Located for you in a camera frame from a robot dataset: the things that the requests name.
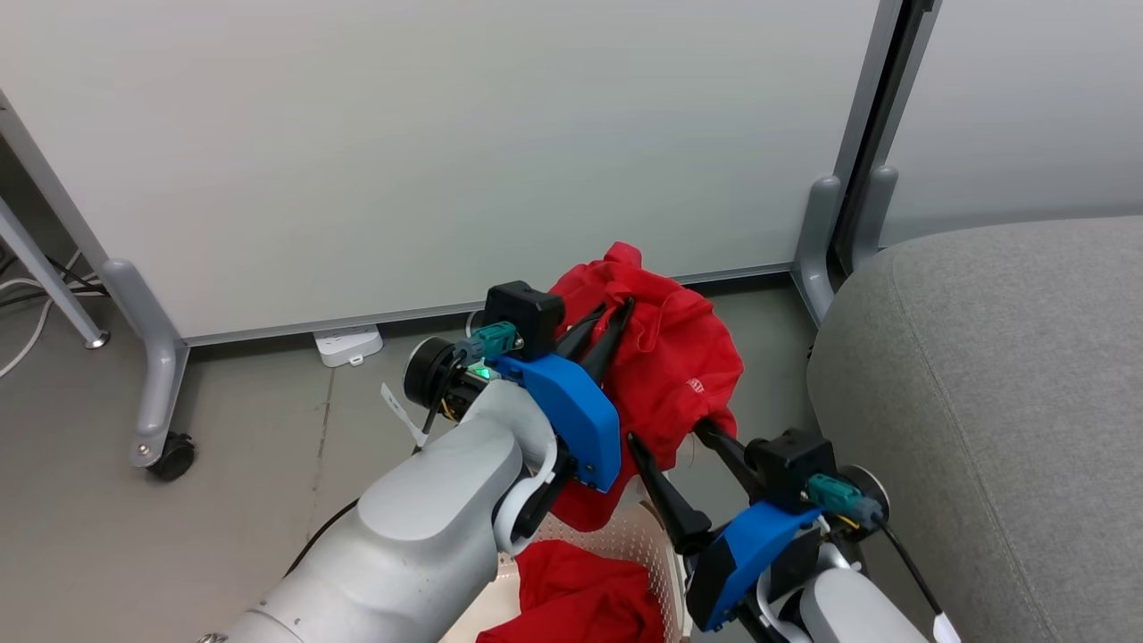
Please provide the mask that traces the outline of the grey fabric sofa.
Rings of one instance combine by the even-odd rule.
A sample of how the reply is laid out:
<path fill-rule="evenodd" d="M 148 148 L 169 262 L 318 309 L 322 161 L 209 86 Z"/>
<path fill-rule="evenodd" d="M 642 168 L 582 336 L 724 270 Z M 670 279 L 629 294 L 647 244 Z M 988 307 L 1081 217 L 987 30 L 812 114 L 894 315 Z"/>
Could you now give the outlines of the grey fabric sofa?
<path fill-rule="evenodd" d="M 964 643 L 1143 643 L 1143 215 L 884 249 L 807 386 Z"/>

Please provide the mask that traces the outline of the white power strip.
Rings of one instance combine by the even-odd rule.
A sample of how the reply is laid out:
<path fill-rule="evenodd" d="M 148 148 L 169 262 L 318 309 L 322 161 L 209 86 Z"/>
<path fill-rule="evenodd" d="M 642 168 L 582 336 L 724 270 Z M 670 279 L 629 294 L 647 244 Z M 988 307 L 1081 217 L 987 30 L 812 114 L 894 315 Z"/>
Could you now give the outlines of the white power strip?
<path fill-rule="evenodd" d="M 379 353 L 384 347 L 376 324 L 339 327 L 312 333 L 320 361 L 330 369 L 339 365 L 361 365 L 363 359 Z"/>

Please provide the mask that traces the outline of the narrow white partition panel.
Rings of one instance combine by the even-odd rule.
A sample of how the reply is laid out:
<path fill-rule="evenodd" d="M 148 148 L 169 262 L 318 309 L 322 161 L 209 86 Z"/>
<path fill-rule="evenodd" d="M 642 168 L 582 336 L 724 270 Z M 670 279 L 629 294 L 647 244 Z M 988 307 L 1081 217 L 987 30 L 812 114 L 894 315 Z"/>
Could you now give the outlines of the narrow white partition panel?
<path fill-rule="evenodd" d="M 1143 214 L 1143 0 L 942 0 L 881 244 Z"/>

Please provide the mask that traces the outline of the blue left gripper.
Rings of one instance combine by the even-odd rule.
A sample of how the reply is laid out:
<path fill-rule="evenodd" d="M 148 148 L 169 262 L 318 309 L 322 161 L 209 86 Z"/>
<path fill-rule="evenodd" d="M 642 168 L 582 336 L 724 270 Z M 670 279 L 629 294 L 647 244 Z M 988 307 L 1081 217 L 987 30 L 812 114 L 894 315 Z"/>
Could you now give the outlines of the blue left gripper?
<path fill-rule="evenodd" d="M 530 362 L 501 355 L 494 365 L 502 378 L 528 392 L 576 460 L 580 484 L 599 493 L 612 491 L 622 467 L 618 413 L 604 385 L 634 305 L 634 297 L 628 297 L 616 306 L 592 347 L 605 304 L 568 327 L 555 341 L 555 354 Z"/>

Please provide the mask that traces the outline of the wide white partition panel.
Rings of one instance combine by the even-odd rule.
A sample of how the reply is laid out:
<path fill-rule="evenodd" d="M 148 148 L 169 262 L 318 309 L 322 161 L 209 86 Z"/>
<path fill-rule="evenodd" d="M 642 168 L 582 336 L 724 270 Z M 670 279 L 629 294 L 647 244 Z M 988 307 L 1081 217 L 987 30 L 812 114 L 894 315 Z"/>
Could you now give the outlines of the wide white partition panel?
<path fill-rule="evenodd" d="M 881 0 L 0 0 L 0 93 L 181 337 L 450 313 L 612 243 L 796 257 Z"/>

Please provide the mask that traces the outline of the red garment with white logo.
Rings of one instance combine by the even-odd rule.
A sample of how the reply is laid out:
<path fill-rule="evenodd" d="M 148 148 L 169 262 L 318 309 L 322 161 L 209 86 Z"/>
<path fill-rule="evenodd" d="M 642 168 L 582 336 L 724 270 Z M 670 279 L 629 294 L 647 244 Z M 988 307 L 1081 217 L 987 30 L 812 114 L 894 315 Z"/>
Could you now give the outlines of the red garment with white logo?
<path fill-rule="evenodd" d="M 605 322 L 625 302 L 633 302 L 604 389 L 622 434 L 636 434 L 662 471 L 674 468 L 679 447 L 703 419 L 736 435 L 730 400 L 744 365 L 730 330 L 702 294 L 644 270 L 639 249 L 625 243 L 572 267 L 551 292 L 563 299 L 568 324 L 605 306 L 592 341 L 604 337 Z"/>

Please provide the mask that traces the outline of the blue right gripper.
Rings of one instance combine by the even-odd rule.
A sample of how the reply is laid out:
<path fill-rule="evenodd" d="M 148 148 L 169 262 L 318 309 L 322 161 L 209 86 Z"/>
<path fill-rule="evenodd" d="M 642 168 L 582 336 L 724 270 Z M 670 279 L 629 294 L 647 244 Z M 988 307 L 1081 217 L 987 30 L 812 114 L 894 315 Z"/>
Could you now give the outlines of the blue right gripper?
<path fill-rule="evenodd" d="M 744 492 L 761 492 L 756 469 L 748 464 L 746 448 L 737 439 L 710 419 L 695 424 L 694 434 L 718 455 Z M 700 554 L 686 590 L 688 613 L 700 630 L 717 630 L 730 622 L 736 606 L 756 588 L 772 562 L 822 513 L 818 507 L 788 513 L 758 503 L 727 522 L 712 541 L 711 520 L 676 489 L 642 440 L 628 434 L 626 447 L 674 553 Z"/>

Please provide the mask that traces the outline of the cream perforated laundry basket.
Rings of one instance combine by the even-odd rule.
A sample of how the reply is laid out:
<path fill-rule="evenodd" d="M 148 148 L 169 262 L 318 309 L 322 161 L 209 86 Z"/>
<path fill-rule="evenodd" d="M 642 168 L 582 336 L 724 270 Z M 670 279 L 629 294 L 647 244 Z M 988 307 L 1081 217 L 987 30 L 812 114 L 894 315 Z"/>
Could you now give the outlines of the cream perforated laundry basket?
<path fill-rule="evenodd" d="M 554 516 L 539 524 L 531 545 L 555 540 L 604 558 L 624 558 L 645 566 L 649 590 L 660 605 L 664 643 L 692 643 L 693 619 L 684 598 L 684 561 L 669 541 L 657 513 L 649 504 L 621 505 L 604 529 L 580 532 Z M 497 576 L 475 602 L 446 630 L 440 643 L 475 643 L 483 630 L 510 622 L 520 614 L 520 574 L 506 554 L 498 558 Z"/>

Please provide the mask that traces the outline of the grey metal table leg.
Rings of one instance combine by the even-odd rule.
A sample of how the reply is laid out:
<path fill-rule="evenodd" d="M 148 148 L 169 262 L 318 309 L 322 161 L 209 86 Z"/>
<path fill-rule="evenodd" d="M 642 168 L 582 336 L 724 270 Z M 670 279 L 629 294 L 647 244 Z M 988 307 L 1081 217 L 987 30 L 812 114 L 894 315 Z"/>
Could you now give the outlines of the grey metal table leg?
<path fill-rule="evenodd" d="M 98 349 L 105 346 L 110 333 L 101 330 L 86 313 L 86 310 L 82 310 L 75 294 L 59 276 L 63 270 L 53 267 L 48 257 L 41 252 L 27 230 L 13 214 L 11 207 L 3 202 L 3 198 L 0 198 L 0 238 L 3 238 L 3 243 L 11 248 L 13 254 L 29 270 L 31 278 L 39 282 L 39 286 L 48 294 L 50 302 L 65 314 L 78 333 L 83 337 L 85 347 Z"/>

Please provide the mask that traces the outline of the grey partition foot with caster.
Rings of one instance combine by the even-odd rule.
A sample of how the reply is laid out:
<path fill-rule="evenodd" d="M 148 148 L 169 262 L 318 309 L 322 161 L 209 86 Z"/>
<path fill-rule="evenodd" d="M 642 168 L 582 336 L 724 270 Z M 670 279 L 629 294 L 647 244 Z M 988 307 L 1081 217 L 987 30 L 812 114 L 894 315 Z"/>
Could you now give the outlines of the grey partition foot with caster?
<path fill-rule="evenodd" d="M 195 443 L 184 432 L 171 431 L 179 387 L 187 369 L 187 341 L 161 308 L 158 297 L 134 264 L 110 259 L 102 278 L 123 316 L 143 343 L 146 373 L 139 389 L 129 460 L 147 476 L 171 483 L 195 463 Z"/>

